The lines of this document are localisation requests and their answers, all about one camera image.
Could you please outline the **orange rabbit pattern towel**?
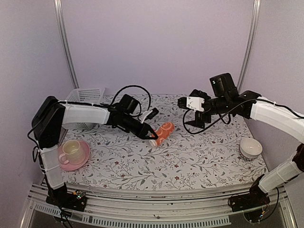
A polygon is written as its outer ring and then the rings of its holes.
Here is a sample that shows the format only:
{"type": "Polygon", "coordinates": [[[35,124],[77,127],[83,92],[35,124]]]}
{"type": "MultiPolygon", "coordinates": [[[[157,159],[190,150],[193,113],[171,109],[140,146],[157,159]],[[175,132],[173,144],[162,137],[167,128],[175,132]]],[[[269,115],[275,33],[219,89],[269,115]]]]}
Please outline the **orange rabbit pattern towel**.
{"type": "Polygon", "coordinates": [[[175,126],[172,122],[165,122],[156,132],[158,139],[149,140],[152,147],[160,146],[174,131],[175,126]]]}

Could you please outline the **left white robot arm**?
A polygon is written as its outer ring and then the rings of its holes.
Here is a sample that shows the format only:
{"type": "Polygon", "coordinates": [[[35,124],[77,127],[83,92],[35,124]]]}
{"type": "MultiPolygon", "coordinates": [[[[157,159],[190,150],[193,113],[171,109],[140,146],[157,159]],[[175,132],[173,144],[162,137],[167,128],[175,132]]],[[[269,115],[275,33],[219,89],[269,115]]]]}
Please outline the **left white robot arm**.
{"type": "Polygon", "coordinates": [[[31,123],[30,138],[40,150],[39,162],[52,198],[60,206],[67,206],[71,197],[65,192],[58,160],[58,143],[62,125],[74,123],[105,124],[132,133],[142,140],[156,140],[152,127],[139,121],[132,113],[139,105],[135,98],[124,95],[118,103],[101,105],[59,101],[54,96],[46,98],[31,123]]]}

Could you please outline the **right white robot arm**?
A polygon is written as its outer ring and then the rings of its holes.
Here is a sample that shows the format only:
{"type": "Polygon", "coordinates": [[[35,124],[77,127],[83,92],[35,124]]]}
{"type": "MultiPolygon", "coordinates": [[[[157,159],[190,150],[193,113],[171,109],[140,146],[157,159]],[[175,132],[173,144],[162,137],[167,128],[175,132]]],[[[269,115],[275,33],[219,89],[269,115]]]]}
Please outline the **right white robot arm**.
{"type": "Polygon", "coordinates": [[[229,73],[210,78],[210,83],[215,98],[194,89],[189,96],[178,99],[179,108],[195,111],[195,119],[183,122],[183,126],[197,127],[202,133],[226,115],[240,115],[266,123],[300,142],[291,158],[260,176],[250,187],[245,201],[249,207],[256,207],[263,201],[264,194],[304,172],[304,116],[285,105],[262,97],[259,93],[247,90],[239,94],[229,73]]]}

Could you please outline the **white plastic mesh basket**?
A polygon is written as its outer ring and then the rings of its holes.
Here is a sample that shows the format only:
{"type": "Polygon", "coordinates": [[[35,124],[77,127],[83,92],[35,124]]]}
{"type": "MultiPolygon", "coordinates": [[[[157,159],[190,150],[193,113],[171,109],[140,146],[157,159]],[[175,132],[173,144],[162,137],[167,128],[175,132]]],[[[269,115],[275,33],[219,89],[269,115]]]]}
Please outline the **white plastic mesh basket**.
{"type": "MultiPolygon", "coordinates": [[[[74,89],[67,96],[66,100],[71,102],[99,104],[103,99],[105,88],[74,89]]],[[[62,127],[66,130],[90,130],[94,123],[68,123],[62,127]]]]}

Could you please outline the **white ceramic bowl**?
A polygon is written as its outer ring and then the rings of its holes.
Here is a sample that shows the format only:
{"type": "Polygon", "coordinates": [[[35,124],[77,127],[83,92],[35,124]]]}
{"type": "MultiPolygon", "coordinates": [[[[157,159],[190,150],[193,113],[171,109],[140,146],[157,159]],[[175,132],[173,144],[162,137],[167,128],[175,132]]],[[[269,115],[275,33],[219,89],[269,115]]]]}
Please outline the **white ceramic bowl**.
{"type": "Polygon", "coordinates": [[[240,141],[239,150],[247,159],[257,158],[263,151],[261,143],[253,138],[244,138],[240,141]]]}

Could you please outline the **cream ribbed mug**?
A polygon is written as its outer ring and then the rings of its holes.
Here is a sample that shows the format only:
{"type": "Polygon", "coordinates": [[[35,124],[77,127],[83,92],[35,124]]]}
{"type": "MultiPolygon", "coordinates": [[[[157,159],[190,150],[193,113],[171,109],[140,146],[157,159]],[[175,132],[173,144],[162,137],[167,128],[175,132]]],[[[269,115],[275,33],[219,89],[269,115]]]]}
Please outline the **cream ribbed mug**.
{"type": "Polygon", "coordinates": [[[59,162],[61,164],[78,165],[86,158],[86,153],[78,140],[69,140],[64,143],[62,152],[59,155],[59,162]]]}

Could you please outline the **pink saucer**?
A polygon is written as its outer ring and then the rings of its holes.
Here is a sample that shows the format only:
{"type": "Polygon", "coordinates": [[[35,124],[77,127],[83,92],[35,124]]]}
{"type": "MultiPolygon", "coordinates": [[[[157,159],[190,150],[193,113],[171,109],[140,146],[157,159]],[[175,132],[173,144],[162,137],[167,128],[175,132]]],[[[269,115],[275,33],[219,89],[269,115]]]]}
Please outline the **pink saucer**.
{"type": "Polygon", "coordinates": [[[69,140],[58,149],[60,168],[75,171],[85,165],[90,157],[89,145],[82,140],[69,140]]]}

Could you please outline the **aluminium front rail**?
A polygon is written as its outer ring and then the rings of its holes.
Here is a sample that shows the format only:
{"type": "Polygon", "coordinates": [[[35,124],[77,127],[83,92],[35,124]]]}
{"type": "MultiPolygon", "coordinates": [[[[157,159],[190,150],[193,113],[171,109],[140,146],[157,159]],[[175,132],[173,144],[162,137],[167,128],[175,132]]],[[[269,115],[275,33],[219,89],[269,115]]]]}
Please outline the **aluminium front rail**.
{"type": "Polygon", "coordinates": [[[196,190],[115,190],[68,184],[69,191],[86,193],[83,212],[68,210],[62,222],[60,210],[46,203],[45,183],[33,184],[21,217],[22,228],[296,228],[284,187],[270,193],[270,205],[263,221],[252,223],[247,215],[257,208],[234,212],[232,196],[246,194],[249,184],[196,190]]]}

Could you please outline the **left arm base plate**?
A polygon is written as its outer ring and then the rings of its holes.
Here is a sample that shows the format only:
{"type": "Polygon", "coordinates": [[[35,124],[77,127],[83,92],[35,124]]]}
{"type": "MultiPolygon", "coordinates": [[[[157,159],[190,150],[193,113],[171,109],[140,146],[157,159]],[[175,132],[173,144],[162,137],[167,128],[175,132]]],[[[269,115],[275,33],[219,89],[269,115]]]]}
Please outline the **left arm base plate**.
{"type": "Polygon", "coordinates": [[[58,189],[52,190],[48,193],[46,203],[52,204],[59,208],[84,212],[86,208],[87,197],[82,196],[79,198],[77,194],[75,195],[73,193],[67,192],[66,190],[61,191],[58,189]]]}

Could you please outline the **right aluminium frame post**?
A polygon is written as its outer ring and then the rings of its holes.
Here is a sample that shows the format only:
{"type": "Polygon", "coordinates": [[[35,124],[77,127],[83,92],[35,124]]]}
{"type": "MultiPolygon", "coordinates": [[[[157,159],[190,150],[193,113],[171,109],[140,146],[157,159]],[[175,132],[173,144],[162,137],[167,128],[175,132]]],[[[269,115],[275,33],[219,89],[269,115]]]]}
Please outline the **right aluminium frame post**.
{"type": "Polygon", "coordinates": [[[242,86],[244,84],[247,69],[248,69],[249,62],[250,62],[251,52],[252,52],[252,48],[254,45],[254,39],[255,39],[255,35],[256,35],[256,31],[257,31],[257,27],[258,27],[260,7],[261,7],[261,0],[254,0],[246,50],[245,50],[245,54],[244,54],[238,82],[237,82],[237,88],[239,91],[242,90],[242,86]]]}

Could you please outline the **aluminium frame post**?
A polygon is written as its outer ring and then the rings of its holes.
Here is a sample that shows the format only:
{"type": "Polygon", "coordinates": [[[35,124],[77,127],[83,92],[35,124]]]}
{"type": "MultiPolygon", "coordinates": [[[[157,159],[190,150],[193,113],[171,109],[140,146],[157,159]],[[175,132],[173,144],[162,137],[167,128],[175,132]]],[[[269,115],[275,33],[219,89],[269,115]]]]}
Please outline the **aluminium frame post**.
{"type": "Polygon", "coordinates": [[[72,60],[72,55],[71,55],[71,51],[69,48],[67,31],[66,31],[65,22],[64,22],[64,14],[63,14],[63,9],[62,9],[62,1],[54,0],[54,7],[55,7],[55,14],[56,14],[56,18],[57,18],[59,34],[61,37],[62,46],[63,46],[65,58],[66,58],[67,68],[68,68],[68,71],[70,74],[73,88],[77,89],[77,88],[79,88],[79,82],[76,77],[76,72],[75,72],[75,68],[74,68],[74,64],[73,64],[73,60],[72,60]]]}
{"type": "Polygon", "coordinates": [[[261,0],[254,0],[246,50],[245,50],[245,54],[244,54],[238,82],[237,82],[237,88],[239,91],[242,90],[242,86],[244,84],[247,69],[248,69],[249,62],[250,62],[251,52],[252,52],[252,48],[254,45],[254,39],[255,39],[255,35],[256,35],[256,31],[257,31],[257,27],[258,27],[260,7],[261,7],[261,0]]]}

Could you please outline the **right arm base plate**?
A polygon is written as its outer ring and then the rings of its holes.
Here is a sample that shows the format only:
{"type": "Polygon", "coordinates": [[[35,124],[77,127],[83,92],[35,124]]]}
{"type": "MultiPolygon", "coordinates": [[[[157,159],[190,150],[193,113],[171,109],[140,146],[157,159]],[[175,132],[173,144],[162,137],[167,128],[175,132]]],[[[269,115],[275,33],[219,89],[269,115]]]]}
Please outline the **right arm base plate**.
{"type": "Polygon", "coordinates": [[[228,199],[228,205],[233,212],[252,209],[270,203],[270,198],[267,194],[236,194],[228,199]]]}

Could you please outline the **left aluminium frame post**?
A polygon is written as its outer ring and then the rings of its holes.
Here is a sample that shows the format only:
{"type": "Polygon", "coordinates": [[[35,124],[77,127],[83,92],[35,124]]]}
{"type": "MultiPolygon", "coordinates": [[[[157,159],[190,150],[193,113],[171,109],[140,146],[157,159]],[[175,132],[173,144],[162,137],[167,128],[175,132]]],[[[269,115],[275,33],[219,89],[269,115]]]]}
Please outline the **left aluminium frame post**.
{"type": "Polygon", "coordinates": [[[54,7],[55,7],[55,14],[56,14],[56,18],[57,18],[59,34],[61,37],[62,46],[63,46],[65,58],[66,58],[67,68],[68,68],[68,71],[70,74],[73,88],[77,89],[77,88],[79,88],[79,82],[76,77],[76,72],[75,72],[75,68],[74,68],[74,64],[73,64],[73,60],[72,60],[72,55],[71,55],[71,51],[69,48],[67,31],[66,31],[65,22],[64,22],[64,14],[63,14],[63,9],[62,9],[62,1],[54,0],[54,7]]]}

